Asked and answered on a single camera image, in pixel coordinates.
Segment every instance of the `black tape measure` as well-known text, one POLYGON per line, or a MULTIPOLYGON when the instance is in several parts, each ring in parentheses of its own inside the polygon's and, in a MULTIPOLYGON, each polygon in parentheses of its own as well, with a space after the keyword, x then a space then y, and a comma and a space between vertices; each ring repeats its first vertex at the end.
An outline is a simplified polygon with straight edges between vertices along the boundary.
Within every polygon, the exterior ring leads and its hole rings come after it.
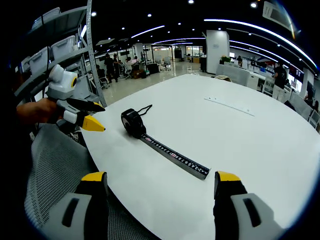
MULTIPOLYGON (((146 108, 148 109, 141 115, 146 114, 151 106, 152 105, 142 108, 141 110, 146 108)), ((188 173, 192 174, 198 179, 206 179, 210 171, 209 168, 196 163, 195 161, 187 158, 186 156, 183 156, 182 154, 172 150, 171 148, 165 146, 151 136, 147 135, 146 127, 144 126, 141 115, 139 114, 141 110, 135 111, 134 109, 130 108, 121 113, 121 121, 126 131, 136 139, 140 139, 141 141, 143 141, 145 144, 156 150, 158 153, 160 153, 188 173)))

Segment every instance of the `air conditioner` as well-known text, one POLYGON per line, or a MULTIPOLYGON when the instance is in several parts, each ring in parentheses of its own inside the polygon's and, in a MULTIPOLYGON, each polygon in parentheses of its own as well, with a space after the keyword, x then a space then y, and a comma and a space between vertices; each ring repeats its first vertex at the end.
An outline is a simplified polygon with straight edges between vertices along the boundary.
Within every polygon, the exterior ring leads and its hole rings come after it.
POLYGON ((262 16, 283 26, 290 32, 295 30, 294 24, 283 6, 276 6, 268 1, 265 1, 263 5, 262 16))

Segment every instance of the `tiled floor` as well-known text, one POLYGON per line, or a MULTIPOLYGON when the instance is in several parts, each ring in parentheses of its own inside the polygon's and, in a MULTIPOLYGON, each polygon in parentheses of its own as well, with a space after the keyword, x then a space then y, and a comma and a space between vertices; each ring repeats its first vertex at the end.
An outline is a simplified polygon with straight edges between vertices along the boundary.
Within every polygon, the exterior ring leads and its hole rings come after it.
POLYGON ((206 72, 200 71, 199 63, 174 62, 171 66, 171 70, 160 71, 159 73, 152 74, 144 79, 119 79, 118 82, 115 82, 113 79, 110 87, 103 90, 103 95, 106 104, 110 105, 137 91, 183 74, 195 74, 208 77, 213 76, 206 72))

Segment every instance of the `storage box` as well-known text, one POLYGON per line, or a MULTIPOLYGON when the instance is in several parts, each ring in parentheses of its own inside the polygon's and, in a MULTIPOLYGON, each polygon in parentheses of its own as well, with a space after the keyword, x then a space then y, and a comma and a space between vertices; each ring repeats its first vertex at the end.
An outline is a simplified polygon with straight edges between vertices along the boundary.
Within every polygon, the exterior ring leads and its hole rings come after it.
POLYGON ((37 52, 35 55, 30 57, 29 65, 31 73, 37 73, 41 68, 47 66, 48 61, 48 50, 47 47, 43 48, 41 51, 37 52))
POLYGON ((61 41, 56 42, 51 46, 54 60, 58 60, 65 55, 70 54, 73 51, 73 46, 75 45, 76 37, 69 36, 61 41))
POLYGON ((134 79, 139 79, 141 78, 141 74, 143 73, 144 71, 143 70, 136 70, 133 72, 133 78, 134 79))
MULTIPOLYGON (((60 7, 56 7, 48 12, 46 12, 45 14, 43 14, 43 22, 46 23, 46 21, 51 18, 54 15, 58 15, 60 14, 60 7)), ((35 30, 37 28, 39 28, 40 26, 42 26, 42 20, 41 20, 41 16, 38 17, 33 25, 32 25, 32 30, 35 30)))

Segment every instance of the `metal shelf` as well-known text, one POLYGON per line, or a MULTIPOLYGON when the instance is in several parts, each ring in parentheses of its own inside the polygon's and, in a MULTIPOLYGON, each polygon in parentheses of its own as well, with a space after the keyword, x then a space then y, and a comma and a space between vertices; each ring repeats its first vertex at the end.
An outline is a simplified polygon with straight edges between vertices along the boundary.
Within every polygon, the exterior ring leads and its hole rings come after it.
POLYGON ((54 15, 44 21, 44 26, 29 31, 15 51, 16 59, 32 56, 46 46, 76 34, 87 12, 87 6, 74 8, 54 15))
MULTIPOLYGON (((49 63, 48 71, 50 71, 55 65, 59 64, 62 67, 67 67, 70 64, 77 62, 81 59, 82 54, 88 52, 88 48, 84 47, 77 51, 73 51, 70 54, 67 54, 60 59, 54 60, 49 63)), ((47 66, 42 67, 38 72, 29 77, 19 88, 15 91, 15 96, 17 100, 20 102, 23 98, 28 95, 34 88, 36 88, 41 82, 46 79, 46 70, 47 66)))

